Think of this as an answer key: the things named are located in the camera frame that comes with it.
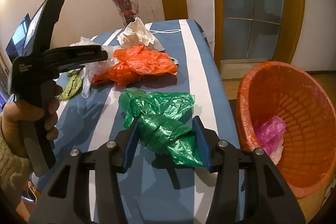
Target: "grey handle grip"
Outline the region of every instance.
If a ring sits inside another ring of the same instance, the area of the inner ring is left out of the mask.
[[[36,176],[40,177],[47,173],[55,165],[55,155],[53,153],[53,141],[46,138],[47,131],[44,128],[44,121],[50,114],[47,109],[48,102],[54,97],[56,82],[46,81],[41,85],[29,87],[20,99],[44,109],[44,117],[36,122],[20,121],[20,133],[23,137],[24,145],[28,157],[33,166]]]

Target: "finger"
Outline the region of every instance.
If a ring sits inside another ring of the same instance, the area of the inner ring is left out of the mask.
[[[58,116],[57,116],[57,113],[55,112],[54,114],[51,114],[46,119],[46,121],[44,122],[44,128],[46,130],[51,130],[57,124],[57,121],[58,121]]]
[[[19,120],[34,122],[43,117],[44,110],[27,103],[25,100],[19,100],[14,103],[6,104],[3,115],[9,121],[13,122]]]
[[[60,85],[56,85],[54,95],[55,95],[55,96],[58,96],[58,95],[60,95],[62,92],[63,92],[63,88],[62,88]]]
[[[48,140],[56,140],[58,138],[58,129],[54,127],[52,130],[49,130],[46,137]]]
[[[49,102],[48,102],[48,112],[50,114],[53,114],[58,110],[59,108],[59,100],[55,97],[53,97]]]

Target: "striped tablecloth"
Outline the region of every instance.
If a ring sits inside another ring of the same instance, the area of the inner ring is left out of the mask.
[[[194,20],[172,20],[146,24],[156,31],[180,30],[174,33],[154,33],[166,49],[165,52],[179,61],[177,77],[163,75],[145,77],[134,84],[143,90],[162,92],[189,92],[195,95],[195,104],[185,124],[192,126],[192,117],[199,115],[206,128],[216,131],[239,148],[237,132],[231,109],[222,87],[218,70],[210,49]],[[92,38],[101,45],[118,45],[116,30]],[[57,83],[65,86],[68,79],[62,74]],[[118,108],[122,88],[102,85],[91,89],[91,96],[80,94],[68,102],[61,102],[58,109],[59,137],[54,153],[57,161],[71,149],[82,152],[97,149],[123,130],[124,116]],[[55,167],[44,177],[33,176],[33,182],[43,189]],[[181,168],[174,166],[165,156],[138,144],[133,164],[126,174],[118,174],[120,193],[126,216],[133,223],[205,223],[216,181],[216,174],[205,168]],[[239,190],[242,208],[244,193]],[[91,219],[99,222],[95,210],[95,174],[90,172]],[[242,218],[243,210],[237,217]]]

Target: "beige knit sleeve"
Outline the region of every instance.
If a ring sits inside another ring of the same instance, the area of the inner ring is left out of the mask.
[[[16,208],[33,168],[29,159],[20,158],[12,153],[2,136],[1,124],[2,115],[0,116],[0,186],[10,203]]]

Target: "silver bolt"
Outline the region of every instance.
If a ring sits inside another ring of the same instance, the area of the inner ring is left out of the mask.
[[[261,156],[261,155],[263,155],[265,152],[264,152],[264,150],[262,150],[261,148],[257,148],[257,149],[255,150],[255,153],[256,153],[257,155]]]
[[[219,141],[219,142],[218,142],[218,145],[219,145],[220,147],[227,147],[229,144],[228,144],[227,141]]]
[[[115,147],[117,145],[117,143],[115,142],[115,141],[108,141],[107,143],[106,143],[106,146],[108,147],[108,148],[113,148],[113,147]]]
[[[73,149],[70,151],[70,155],[71,156],[77,156],[79,154],[79,150],[78,149]]]

